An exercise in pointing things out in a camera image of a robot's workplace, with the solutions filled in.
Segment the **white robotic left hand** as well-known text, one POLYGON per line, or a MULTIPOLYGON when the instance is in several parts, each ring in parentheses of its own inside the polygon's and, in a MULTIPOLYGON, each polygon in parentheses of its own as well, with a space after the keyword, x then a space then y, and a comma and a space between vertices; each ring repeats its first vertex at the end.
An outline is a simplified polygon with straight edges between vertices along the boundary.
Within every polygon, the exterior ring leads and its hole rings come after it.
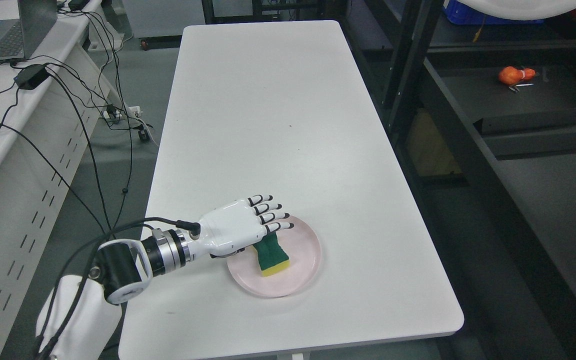
POLYGON ((256 194, 215 208, 199 219, 197 239, 187 244, 190 259, 230 256, 260 242, 266 235, 294 227, 290 214, 270 194, 256 194))

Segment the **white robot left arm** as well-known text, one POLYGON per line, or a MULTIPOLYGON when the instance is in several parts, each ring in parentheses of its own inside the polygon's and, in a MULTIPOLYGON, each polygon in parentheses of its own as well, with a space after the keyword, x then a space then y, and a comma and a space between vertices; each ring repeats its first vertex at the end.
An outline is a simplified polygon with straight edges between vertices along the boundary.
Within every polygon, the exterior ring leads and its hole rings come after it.
POLYGON ((122 317, 121 305, 139 296, 155 276, 205 255, 182 230, 158 228, 143 240, 101 244, 85 275, 62 276, 36 323, 34 360, 97 360, 122 317))

